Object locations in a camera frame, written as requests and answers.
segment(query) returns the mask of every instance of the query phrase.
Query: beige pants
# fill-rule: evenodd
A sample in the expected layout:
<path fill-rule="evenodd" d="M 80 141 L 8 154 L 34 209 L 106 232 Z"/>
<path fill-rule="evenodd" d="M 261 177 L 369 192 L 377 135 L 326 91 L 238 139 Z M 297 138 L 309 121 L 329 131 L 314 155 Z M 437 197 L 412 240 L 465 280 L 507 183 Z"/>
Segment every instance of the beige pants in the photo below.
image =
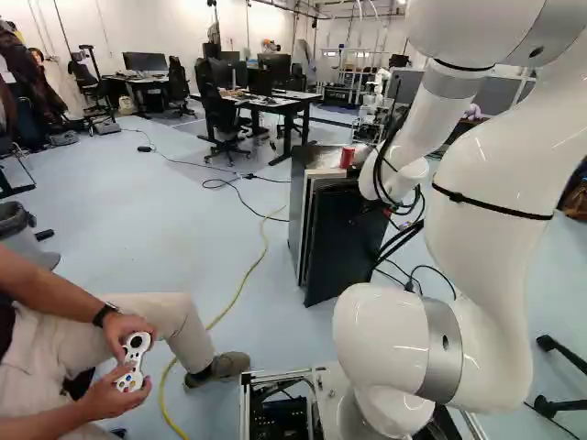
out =
<path fill-rule="evenodd" d="M 212 362 L 212 341 L 189 295 L 135 293 L 102 299 L 122 312 L 145 317 L 186 370 L 197 373 Z M 40 413 L 71 402 L 61 395 L 63 379 L 72 379 L 111 357 L 101 329 L 19 305 L 12 344 L 0 364 L 0 417 Z M 113 436 L 87 424 L 62 438 L 105 440 Z"/>

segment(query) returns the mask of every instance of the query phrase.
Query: white wall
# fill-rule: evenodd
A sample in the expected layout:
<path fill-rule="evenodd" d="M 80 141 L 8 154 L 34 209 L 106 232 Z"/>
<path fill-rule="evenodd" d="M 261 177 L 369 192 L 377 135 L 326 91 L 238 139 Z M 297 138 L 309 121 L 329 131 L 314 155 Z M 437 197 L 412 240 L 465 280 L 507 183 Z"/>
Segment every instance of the white wall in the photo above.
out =
<path fill-rule="evenodd" d="M 53 1 L 30 0 L 40 33 L 28 0 L 0 2 L 2 18 L 17 24 L 28 46 L 38 47 L 46 55 L 60 57 L 59 66 L 48 63 L 49 80 L 68 105 L 79 108 L 83 101 L 74 81 L 67 75 L 69 55 Z M 102 74 L 124 70 L 123 51 L 162 52 L 180 58 L 186 73 L 192 77 L 191 87 L 195 88 L 194 64 L 202 56 L 202 43 L 207 41 L 206 32 L 213 23 L 213 8 L 204 0 L 58 0 L 57 4 L 72 50 L 78 50 L 80 44 L 93 45 Z M 218 1 L 217 8 L 223 50 L 246 48 L 245 0 Z M 262 39 L 274 39 L 289 52 L 292 31 L 293 15 L 290 12 L 251 3 L 251 54 L 260 52 Z"/>

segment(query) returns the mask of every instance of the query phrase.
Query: grey trash bin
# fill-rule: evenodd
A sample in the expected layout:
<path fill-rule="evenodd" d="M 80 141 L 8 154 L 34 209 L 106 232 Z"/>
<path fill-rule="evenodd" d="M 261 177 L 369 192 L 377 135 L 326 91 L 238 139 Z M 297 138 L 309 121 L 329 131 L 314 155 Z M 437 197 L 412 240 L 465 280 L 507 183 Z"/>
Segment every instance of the grey trash bin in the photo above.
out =
<path fill-rule="evenodd" d="M 40 249 L 30 228 L 32 218 L 19 202 L 0 203 L 0 242 L 31 263 L 53 270 L 59 264 L 61 255 Z"/>

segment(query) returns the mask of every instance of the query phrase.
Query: white game controller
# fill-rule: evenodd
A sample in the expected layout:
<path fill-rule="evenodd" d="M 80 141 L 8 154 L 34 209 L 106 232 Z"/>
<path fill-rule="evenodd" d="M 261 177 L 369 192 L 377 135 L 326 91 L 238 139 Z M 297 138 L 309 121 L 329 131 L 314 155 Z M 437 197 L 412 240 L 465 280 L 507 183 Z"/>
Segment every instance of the white game controller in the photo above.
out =
<path fill-rule="evenodd" d="M 144 377 L 140 370 L 140 365 L 143 360 L 143 355 L 150 347 L 150 334 L 147 332 L 133 333 L 127 338 L 127 342 L 122 347 L 127 353 L 125 355 L 125 363 L 134 362 L 135 366 L 132 371 L 116 381 L 116 389 L 120 392 L 138 391 L 143 386 Z"/>

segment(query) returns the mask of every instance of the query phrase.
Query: floor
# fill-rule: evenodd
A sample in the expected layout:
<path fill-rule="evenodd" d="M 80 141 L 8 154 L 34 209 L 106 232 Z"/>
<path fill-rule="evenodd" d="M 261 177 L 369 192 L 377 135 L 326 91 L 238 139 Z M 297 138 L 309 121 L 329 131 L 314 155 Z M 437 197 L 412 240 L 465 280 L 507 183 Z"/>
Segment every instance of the floor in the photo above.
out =
<path fill-rule="evenodd" d="M 313 109 L 313 114 L 338 120 L 346 117 L 346 122 L 351 117 L 331 115 L 320 108 Z M 275 123 L 275 118 L 265 120 L 266 127 Z M 194 135 L 205 129 L 202 118 L 174 126 L 129 116 L 121 118 L 120 124 L 125 129 L 143 130 L 160 153 L 175 160 L 202 163 L 209 149 L 209 144 Z M 345 142 L 349 131 L 313 124 L 311 138 Z M 265 167 L 275 153 L 266 144 L 248 142 L 256 152 L 251 162 L 239 161 L 236 171 L 253 170 L 273 179 L 289 177 L 289 161 Z M 146 143 L 143 134 L 123 131 L 87 137 L 76 145 L 33 155 L 28 165 L 33 167 L 39 187 L 17 199 L 37 216 L 39 228 L 55 229 L 56 236 L 42 246 L 62 254 L 57 268 L 60 275 L 96 295 L 189 292 L 203 320 L 209 322 L 232 298 L 245 270 L 261 253 L 260 219 L 247 211 L 229 188 L 212 191 L 201 186 L 206 179 L 228 179 L 234 174 L 138 153 L 137 146 Z M 218 160 L 213 165 L 223 168 L 226 163 Z M 14 183 L 26 181 L 14 162 L 6 163 L 6 174 Z M 237 185 L 243 198 L 261 213 L 289 200 L 288 184 L 238 181 Z M 530 270 L 527 301 L 532 336 L 550 332 L 587 356 L 581 337 L 587 305 L 585 228 L 561 215 L 555 217 Z M 303 292 L 295 285 L 286 243 L 287 224 L 268 222 L 265 229 L 269 253 L 250 277 L 235 308 L 212 330 L 217 350 L 249 352 L 254 369 L 291 370 L 336 359 L 330 331 L 334 300 L 310 309 L 303 307 Z M 401 249 L 395 260 L 405 269 L 432 262 L 422 235 Z M 401 277 L 392 267 L 385 269 Z M 446 298 L 449 293 L 444 281 L 433 274 L 423 273 L 421 281 L 429 296 Z M 392 281 L 378 275 L 374 282 Z M 131 440 L 176 438 L 161 417 L 157 401 L 161 372 L 171 359 L 172 353 L 164 344 L 156 345 L 145 363 L 155 385 L 151 396 L 134 412 L 103 424 L 126 427 Z M 540 392 L 552 399 L 587 395 L 585 378 L 559 356 L 535 350 L 535 361 L 530 402 Z M 103 365 L 99 372 L 111 367 Z M 189 437 L 238 438 L 236 383 L 210 384 L 188 395 L 182 379 L 182 369 L 175 367 L 165 387 L 165 401 L 173 420 Z M 505 415 L 483 415 L 480 420 L 493 439 L 569 438 L 527 408 Z M 579 437 L 587 437 L 587 423 L 579 412 L 558 415 L 557 420 Z"/>

